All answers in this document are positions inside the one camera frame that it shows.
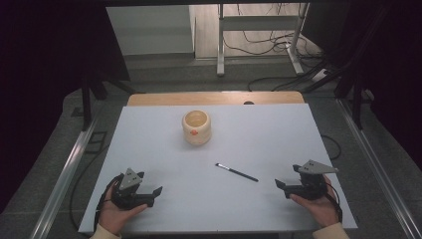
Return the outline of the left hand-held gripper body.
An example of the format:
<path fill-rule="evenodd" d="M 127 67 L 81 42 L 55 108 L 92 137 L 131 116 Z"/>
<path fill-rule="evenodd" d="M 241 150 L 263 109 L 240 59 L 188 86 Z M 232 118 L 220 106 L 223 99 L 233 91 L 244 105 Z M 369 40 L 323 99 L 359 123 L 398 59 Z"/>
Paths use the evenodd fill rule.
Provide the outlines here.
<path fill-rule="evenodd" d="M 149 198 L 148 194 L 137 194 L 143 178 L 139 178 L 138 172 L 128 168 L 125 173 L 117 177 L 116 186 L 111 193 L 111 201 L 122 210 L 130 210 L 134 207 L 146 204 L 152 207 L 154 199 Z"/>

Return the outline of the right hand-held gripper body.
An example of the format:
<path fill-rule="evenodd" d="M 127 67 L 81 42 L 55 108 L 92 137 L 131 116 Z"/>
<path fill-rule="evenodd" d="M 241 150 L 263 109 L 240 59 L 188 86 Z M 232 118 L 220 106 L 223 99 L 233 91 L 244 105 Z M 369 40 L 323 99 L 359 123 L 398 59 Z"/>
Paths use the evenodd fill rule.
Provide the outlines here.
<path fill-rule="evenodd" d="M 285 191 L 288 198 L 298 195 L 307 200 L 322 198 L 327 193 L 324 175 L 328 173 L 338 173 L 338 169 L 323 163 L 309 160 L 304 165 L 300 165 L 300 185 L 286 185 Z"/>

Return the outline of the black pen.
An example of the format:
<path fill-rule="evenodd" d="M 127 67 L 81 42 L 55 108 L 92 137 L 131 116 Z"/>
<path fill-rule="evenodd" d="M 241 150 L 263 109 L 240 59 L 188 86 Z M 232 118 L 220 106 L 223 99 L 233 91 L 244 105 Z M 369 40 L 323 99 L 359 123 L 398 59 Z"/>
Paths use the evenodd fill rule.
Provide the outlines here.
<path fill-rule="evenodd" d="M 245 177 L 245 178 L 247 178 L 247 179 L 249 179 L 249 180 L 252 180 L 252 181 L 254 181 L 254 182 L 259 182 L 259 179 L 255 178 L 255 177 L 253 177 L 253 176 L 251 176 L 251 175 L 248 175 L 248 174 L 246 174 L 246 173 L 240 172 L 240 171 L 238 171 L 238 170 L 236 170 L 236 169 L 230 168 L 230 167 L 228 167 L 228 166 L 226 166 L 226 165 L 223 165 L 223 164 L 221 164 L 221 163 L 215 163 L 215 165 L 216 165 L 217 167 L 220 167 L 220 168 L 223 168 L 223 169 L 225 169 L 225 170 L 228 170 L 228 171 L 230 171 L 230 172 L 232 172 L 232 173 L 235 173 L 235 174 L 237 174 L 237 175 L 240 175 L 240 176 L 242 176 L 242 177 Z"/>

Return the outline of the cream ceramic cup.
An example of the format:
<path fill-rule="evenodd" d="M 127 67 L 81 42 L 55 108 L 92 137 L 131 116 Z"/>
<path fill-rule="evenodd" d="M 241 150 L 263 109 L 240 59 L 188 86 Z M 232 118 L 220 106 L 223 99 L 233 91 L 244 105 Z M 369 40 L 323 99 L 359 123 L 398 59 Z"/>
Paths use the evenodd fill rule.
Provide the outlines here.
<path fill-rule="evenodd" d="M 184 139 L 193 145 L 202 145 L 211 138 L 211 118 L 206 112 L 195 110 L 182 118 Z"/>

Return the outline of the person's right hand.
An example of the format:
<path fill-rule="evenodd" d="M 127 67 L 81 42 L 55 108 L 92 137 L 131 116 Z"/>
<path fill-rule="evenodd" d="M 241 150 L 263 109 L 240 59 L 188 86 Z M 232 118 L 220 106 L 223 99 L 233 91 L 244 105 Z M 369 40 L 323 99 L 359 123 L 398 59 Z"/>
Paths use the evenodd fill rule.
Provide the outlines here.
<path fill-rule="evenodd" d="M 290 198 L 298 205 L 304 207 L 321 228 L 339 222 L 335 206 L 325 196 L 317 200 L 307 200 L 292 194 Z"/>

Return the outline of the person's left hand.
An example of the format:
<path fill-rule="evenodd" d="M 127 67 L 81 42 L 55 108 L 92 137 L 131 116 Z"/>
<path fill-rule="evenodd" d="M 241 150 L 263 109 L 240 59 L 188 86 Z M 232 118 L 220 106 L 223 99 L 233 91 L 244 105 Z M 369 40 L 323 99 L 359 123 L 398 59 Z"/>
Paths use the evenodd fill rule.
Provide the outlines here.
<path fill-rule="evenodd" d="M 99 225 L 106 231 L 117 236 L 124 225 L 134 216 L 147 208 L 146 204 L 134 207 L 130 210 L 120 210 L 111 201 L 111 189 L 105 195 L 103 207 L 100 210 Z"/>

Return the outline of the white board table cover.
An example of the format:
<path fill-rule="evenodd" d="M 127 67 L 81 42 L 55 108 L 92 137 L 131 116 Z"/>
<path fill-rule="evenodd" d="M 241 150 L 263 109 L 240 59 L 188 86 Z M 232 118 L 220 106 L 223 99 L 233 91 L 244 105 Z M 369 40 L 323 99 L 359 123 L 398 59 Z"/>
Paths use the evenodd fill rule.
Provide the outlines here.
<path fill-rule="evenodd" d="M 296 185 L 294 164 L 329 164 L 306 104 L 206 106 L 212 136 L 203 145 L 183 137 L 190 107 L 123 108 L 80 229 L 94 230 L 108 183 L 128 168 L 143 171 L 139 190 L 163 187 L 152 208 L 132 218 L 128 234 L 270 233 L 315 230 L 275 179 Z M 217 167 L 221 163 L 259 182 Z"/>

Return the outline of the black metal stand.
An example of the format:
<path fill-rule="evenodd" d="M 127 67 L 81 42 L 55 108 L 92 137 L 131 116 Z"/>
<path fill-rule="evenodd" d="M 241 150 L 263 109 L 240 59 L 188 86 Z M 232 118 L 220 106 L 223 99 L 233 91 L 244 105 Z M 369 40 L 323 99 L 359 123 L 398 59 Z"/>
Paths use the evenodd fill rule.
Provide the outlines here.
<path fill-rule="evenodd" d="M 112 84 L 118 89 L 123 90 L 130 96 L 137 94 L 137 90 L 129 85 L 112 78 L 103 72 L 95 72 L 91 76 L 85 76 L 82 79 L 82 95 L 83 95 L 83 131 L 86 131 L 93 122 L 91 95 L 97 100 L 103 101 L 106 99 L 108 92 L 105 87 L 105 82 Z"/>
<path fill-rule="evenodd" d="M 345 99 L 351 94 L 351 118 L 358 129 L 362 129 L 361 105 L 364 102 L 362 93 L 365 90 L 365 76 L 358 68 L 348 68 L 342 74 L 337 84 L 334 95 L 339 99 Z"/>

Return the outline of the wooden table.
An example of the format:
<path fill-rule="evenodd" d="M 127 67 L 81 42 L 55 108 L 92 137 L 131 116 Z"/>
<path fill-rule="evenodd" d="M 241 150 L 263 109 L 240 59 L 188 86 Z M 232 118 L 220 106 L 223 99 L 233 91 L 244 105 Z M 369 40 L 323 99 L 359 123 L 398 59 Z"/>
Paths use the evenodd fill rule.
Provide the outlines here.
<path fill-rule="evenodd" d="M 129 107 L 140 106 L 220 106 L 270 104 L 303 104 L 303 95 L 299 92 L 190 92 L 134 94 L 129 97 Z"/>

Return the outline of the white power strip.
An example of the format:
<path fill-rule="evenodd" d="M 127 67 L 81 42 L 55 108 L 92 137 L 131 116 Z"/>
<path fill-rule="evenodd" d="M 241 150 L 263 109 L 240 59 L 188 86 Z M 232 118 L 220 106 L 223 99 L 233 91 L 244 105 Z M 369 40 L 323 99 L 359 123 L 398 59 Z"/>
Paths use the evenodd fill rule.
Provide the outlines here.
<path fill-rule="evenodd" d="M 329 70 L 327 69 L 321 69 L 318 73 L 316 73 L 313 77 L 312 77 L 312 81 L 313 82 L 318 82 L 321 79 L 323 79 L 324 77 L 326 77 L 329 74 Z"/>

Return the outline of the black curtain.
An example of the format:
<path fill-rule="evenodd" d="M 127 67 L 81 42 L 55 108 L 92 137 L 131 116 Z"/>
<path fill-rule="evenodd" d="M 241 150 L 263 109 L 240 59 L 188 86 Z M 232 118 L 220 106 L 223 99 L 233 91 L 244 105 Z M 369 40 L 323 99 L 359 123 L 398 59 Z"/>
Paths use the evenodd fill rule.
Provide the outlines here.
<path fill-rule="evenodd" d="M 106 7 L 91 0 L 0 0 L 0 213 L 83 80 L 127 81 Z"/>
<path fill-rule="evenodd" d="M 313 2 L 302 34 L 338 68 L 334 93 L 369 90 L 372 111 L 422 169 L 422 0 Z"/>

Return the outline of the white partition panel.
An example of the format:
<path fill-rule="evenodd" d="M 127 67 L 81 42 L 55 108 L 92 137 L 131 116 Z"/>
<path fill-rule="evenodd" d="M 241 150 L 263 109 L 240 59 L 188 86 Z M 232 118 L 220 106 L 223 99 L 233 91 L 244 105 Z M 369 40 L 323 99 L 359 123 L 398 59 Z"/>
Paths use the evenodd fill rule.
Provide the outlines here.
<path fill-rule="evenodd" d="M 194 52 L 188 5 L 107 7 L 124 56 Z"/>

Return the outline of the aluminium rail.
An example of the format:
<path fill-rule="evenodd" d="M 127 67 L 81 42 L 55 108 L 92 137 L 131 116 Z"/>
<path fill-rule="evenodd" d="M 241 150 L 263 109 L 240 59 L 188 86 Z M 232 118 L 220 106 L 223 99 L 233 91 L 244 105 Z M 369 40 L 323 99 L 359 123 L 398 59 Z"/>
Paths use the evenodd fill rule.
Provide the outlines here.
<path fill-rule="evenodd" d="M 352 118 L 352 110 L 347 105 L 346 100 L 336 100 L 336 104 L 343 117 L 345 118 L 357 144 L 359 145 L 364 157 L 374 174 L 378 184 L 383 191 L 394 215 L 396 216 L 401 228 L 406 234 L 407 239 L 422 239 L 422 231 L 416 225 L 416 221 L 410 213 L 404 199 L 399 195 L 399 192 L 392 184 L 391 179 L 387 175 L 382 166 L 378 155 L 375 153 L 372 145 L 368 141 L 364 131 L 359 129 Z"/>
<path fill-rule="evenodd" d="M 47 239 L 97 122 L 93 117 L 80 131 L 29 239 Z"/>

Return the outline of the white metal desk frame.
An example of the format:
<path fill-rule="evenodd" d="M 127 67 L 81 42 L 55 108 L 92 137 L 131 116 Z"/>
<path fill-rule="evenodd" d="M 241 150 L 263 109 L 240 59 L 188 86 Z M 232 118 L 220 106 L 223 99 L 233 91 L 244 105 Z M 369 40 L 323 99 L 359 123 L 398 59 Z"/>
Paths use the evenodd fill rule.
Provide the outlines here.
<path fill-rule="evenodd" d="M 302 31 L 309 4 L 304 3 L 299 7 L 297 16 L 225 16 L 224 5 L 218 5 L 218 52 L 217 75 L 225 74 L 224 33 L 233 31 L 293 31 L 291 43 L 286 44 L 287 53 L 297 75 L 305 72 L 297 56 L 297 43 Z"/>

